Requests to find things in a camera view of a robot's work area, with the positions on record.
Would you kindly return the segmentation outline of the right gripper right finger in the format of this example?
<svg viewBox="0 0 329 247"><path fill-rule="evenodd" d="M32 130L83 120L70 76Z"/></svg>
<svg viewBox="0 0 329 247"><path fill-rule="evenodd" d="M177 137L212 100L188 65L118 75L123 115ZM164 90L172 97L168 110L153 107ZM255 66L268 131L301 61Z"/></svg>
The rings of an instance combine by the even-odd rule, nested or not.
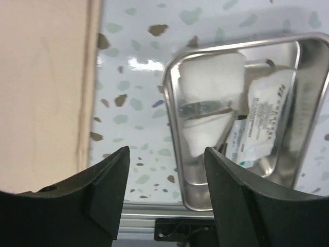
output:
<svg viewBox="0 0 329 247"><path fill-rule="evenodd" d="M204 153L220 246L328 246L328 198L286 188L213 148Z"/></svg>

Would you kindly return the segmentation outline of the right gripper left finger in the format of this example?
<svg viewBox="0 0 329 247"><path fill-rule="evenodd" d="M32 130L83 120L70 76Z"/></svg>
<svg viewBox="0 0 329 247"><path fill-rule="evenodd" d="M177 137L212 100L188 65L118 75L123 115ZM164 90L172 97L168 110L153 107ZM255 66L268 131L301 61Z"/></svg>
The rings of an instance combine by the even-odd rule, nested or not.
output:
<svg viewBox="0 0 329 247"><path fill-rule="evenodd" d="M111 246L129 167L126 146L37 192L1 192L1 246Z"/></svg>

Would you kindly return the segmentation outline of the green suture packet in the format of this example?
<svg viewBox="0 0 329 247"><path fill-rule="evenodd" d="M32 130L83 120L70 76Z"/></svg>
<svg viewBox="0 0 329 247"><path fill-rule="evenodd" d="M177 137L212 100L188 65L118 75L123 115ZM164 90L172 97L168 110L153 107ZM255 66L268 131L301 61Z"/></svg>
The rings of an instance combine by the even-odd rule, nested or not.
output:
<svg viewBox="0 0 329 247"><path fill-rule="evenodd" d="M231 131L227 137L227 146L225 151L225 156L230 159L232 162L239 164L244 168L251 168L254 166L255 161L245 161L238 163L237 155L239 152L239 146L242 140L242 136L245 130L246 119L235 120Z"/></svg>

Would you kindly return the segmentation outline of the white gauze pad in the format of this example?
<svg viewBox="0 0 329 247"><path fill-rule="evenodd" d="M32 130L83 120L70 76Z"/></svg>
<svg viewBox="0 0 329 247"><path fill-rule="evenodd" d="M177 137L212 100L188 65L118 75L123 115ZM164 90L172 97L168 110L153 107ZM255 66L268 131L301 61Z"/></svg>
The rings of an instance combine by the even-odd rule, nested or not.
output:
<svg viewBox="0 0 329 247"><path fill-rule="evenodd" d="M179 83L187 103L239 95L245 87L246 57L241 53L204 56L179 66Z"/></svg>
<svg viewBox="0 0 329 247"><path fill-rule="evenodd" d="M204 153L206 147L216 146L234 117L234 112L228 112L186 120L182 132L188 143L191 156L198 157Z"/></svg>

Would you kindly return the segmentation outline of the stainless steel tray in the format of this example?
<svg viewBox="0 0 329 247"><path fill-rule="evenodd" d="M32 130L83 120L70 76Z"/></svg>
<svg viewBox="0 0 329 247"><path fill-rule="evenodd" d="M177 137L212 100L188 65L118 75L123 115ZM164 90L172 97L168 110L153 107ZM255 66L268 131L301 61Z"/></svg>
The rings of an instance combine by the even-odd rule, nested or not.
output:
<svg viewBox="0 0 329 247"><path fill-rule="evenodd" d="M187 103L179 83L178 68L182 62L228 53L241 53L246 57L244 91L220 100ZM255 160L254 166L247 170L284 187L293 188L305 160L328 87L328 35L281 34L259 40L239 40L218 46L189 49L169 62L163 85L182 201L187 209L211 211L212 204L205 155L191 156L182 132L185 121L234 112L231 125L216 146L212 147L226 157L226 141L234 121L247 120L248 91L252 81L284 69L293 69L296 75L282 109L274 147L270 155Z"/></svg>

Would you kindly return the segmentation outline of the beige cloth drape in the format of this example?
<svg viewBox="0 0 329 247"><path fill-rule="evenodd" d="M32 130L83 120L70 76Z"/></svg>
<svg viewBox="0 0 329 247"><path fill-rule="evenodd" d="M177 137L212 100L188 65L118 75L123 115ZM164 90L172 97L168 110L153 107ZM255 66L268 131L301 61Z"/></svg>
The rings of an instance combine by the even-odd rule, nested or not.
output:
<svg viewBox="0 0 329 247"><path fill-rule="evenodd" d="M87 167L100 1L1 1L1 190Z"/></svg>

